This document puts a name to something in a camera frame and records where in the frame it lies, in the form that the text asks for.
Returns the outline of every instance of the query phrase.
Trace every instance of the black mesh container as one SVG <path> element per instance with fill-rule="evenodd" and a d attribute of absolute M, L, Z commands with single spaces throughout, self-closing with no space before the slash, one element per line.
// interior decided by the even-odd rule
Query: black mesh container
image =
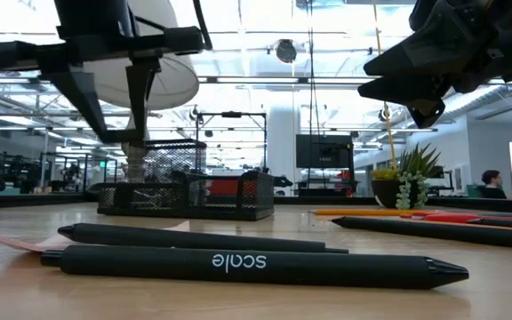
<path fill-rule="evenodd" d="M 274 212 L 274 177 L 206 175 L 205 147 L 195 140 L 130 146 L 129 183 L 102 184 L 98 213 L 254 221 Z"/>

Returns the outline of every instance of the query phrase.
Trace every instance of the table surface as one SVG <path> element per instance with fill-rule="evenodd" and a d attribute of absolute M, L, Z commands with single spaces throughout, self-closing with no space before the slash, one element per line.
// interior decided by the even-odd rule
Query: table surface
<path fill-rule="evenodd" d="M 339 228 L 308 210 L 277 206 L 257 222 L 192 220 L 191 230 L 325 241 L 351 252 L 415 254 L 468 268 L 433 291 L 224 284 L 68 276 L 0 244 L 0 319 L 512 319 L 512 249 Z M 58 227 L 103 222 L 149 228 L 184 220 L 107 217 L 96 204 L 0 209 L 0 233 L 39 241 Z"/>

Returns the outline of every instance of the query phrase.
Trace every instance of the wooden table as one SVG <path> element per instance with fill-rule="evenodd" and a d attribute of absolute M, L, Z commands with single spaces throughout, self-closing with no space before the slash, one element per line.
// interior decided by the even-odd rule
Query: wooden table
<path fill-rule="evenodd" d="M 2 209 L 0 233 L 43 240 L 80 221 L 151 228 L 182 222 L 105 217 L 95 208 Z M 349 230 L 306 213 L 312 209 L 277 206 L 273 217 L 258 222 L 194 220 L 191 228 L 319 240 L 360 253 L 427 255 L 468 268 L 470 279 L 424 292 L 67 276 L 0 244 L 0 319 L 512 319 L 512 249 Z"/>

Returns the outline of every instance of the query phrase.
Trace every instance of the plant pot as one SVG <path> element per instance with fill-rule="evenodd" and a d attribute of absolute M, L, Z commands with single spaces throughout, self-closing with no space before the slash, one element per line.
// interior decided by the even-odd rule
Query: plant pot
<path fill-rule="evenodd" d="M 373 180 L 372 192 L 377 202 L 389 209 L 396 209 L 396 200 L 400 193 L 402 182 L 398 180 Z M 411 181 L 410 186 L 410 208 L 413 208 L 418 201 L 418 184 Z"/>

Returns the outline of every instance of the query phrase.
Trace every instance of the pink paper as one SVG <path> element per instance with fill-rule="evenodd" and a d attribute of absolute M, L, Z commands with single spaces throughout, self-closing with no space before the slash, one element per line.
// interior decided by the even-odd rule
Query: pink paper
<path fill-rule="evenodd" d="M 175 227 L 171 228 L 165 228 L 165 230 L 173 230 L 173 231 L 183 231 L 183 232 L 189 232 L 190 226 L 188 221 L 185 221 Z M 78 242 L 74 242 L 70 239 L 68 239 L 65 236 L 61 235 L 55 235 L 51 236 L 50 238 L 44 240 L 43 242 L 40 242 L 38 244 L 32 244 L 28 243 L 26 241 L 21 241 L 18 239 L 13 239 L 7 236 L 1 236 L 0 235 L 0 244 L 7 245 L 13 249 L 17 250 L 25 250 L 25 251 L 31 251 L 31 252 L 43 252 L 45 250 L 60 250 L 68 247 L 71 244 L 81 244 Z"/>

